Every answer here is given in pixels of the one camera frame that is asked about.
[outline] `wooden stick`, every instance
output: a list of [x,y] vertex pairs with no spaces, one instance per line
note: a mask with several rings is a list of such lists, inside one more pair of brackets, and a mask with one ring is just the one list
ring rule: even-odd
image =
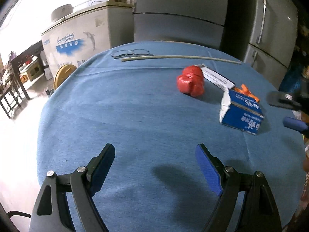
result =
[[208,57],[208,56],[195,56],[195,55],[148,55],[148,56],[134,56],[134,57],[124,57],[121,59],[122,62],[133,61],[133,60],[145,60],[145,59],[159,59],[159,58],[189,58],[189,59],[205,59],[205,60],[213,60],[220,61],[226,63],[233,64],[241,64],[239,61],[233,61],[228,59],[216,58],[216,57]]

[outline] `white tiled floor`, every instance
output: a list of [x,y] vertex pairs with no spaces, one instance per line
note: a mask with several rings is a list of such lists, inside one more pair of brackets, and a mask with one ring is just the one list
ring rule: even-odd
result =
[[[40,190],[37,132],[41,110],[48,99],[44,88],[51,84],[52,80],[46,81],[42,76],[30,86],[27,92],[32,99],[23,99],[22,107],[15,108],[12,119],[0,108],[0,202],[7,212],[31,214]],[[29,218],[13,216],[12,221],[21,232],[28,231]]]

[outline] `dolphin illustration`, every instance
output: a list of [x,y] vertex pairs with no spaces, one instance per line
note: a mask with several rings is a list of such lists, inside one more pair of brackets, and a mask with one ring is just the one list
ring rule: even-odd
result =
[[90,32],[84,32],[84,34],[86,34],[87,38],[90,38],[92,45],[93,45],[93,50],[95,50],[95,39],[94,39],[94,35],[91,34]]

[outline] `blue and white box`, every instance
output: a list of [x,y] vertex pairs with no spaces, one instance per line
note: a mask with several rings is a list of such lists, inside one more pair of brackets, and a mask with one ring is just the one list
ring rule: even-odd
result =
[[256,135],[263,119],[262,110],[254,98],[234,90],[224,92],[219,114],[221,124]]

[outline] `blue tablecloth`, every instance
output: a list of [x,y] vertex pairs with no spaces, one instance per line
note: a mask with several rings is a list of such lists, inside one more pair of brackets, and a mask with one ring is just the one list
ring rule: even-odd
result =
[[[121,62],[111,57],[133,49],[236,60],[214,49],[172,42],[130,43],[95,55],[44,106],[37,148],[39,183],[48,170],[73,172],[112,143],[114,163],[93,198],[110,231],[201,231],[217,201],[195,160],[196,145],[204,143],[223,164],[242,173],[265,174],[285,225],[302,192],[304,144],[299,133],[283,127],[282,119],[292,117],[292,111],[266,103],[266,93],[275,88],[246,64]],[[176,77],[182,69],[200,63],[237,86],[246,84],[261,99],[265,120],[257,136],[219,123],[222,91],[210,82],[198,99],[178,91]],[[82,231],[72,197],[68,199],[76,230]]]

